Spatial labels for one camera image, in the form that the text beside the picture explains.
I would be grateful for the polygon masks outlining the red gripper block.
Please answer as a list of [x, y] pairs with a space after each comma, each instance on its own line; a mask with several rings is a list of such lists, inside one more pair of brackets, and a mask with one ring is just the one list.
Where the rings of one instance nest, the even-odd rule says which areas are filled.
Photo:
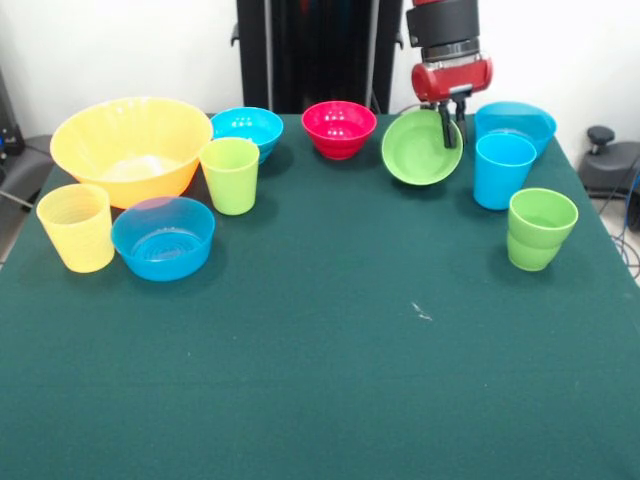
[[493, 78], [493, 63], [482, 55], [462, 57], [450, 61], [426, 62], [416, 64], [411, 72], [411, 82], [417, 98], [421, 102], [439, 103], [443, 142], [447, 149], [456, 146], [456, 136], [448, 101], [453, 99], [456, 105], [456, 124], [464, 143], [467, 142], [466, 98], [455, 95], [471, 96], [486, 90]]

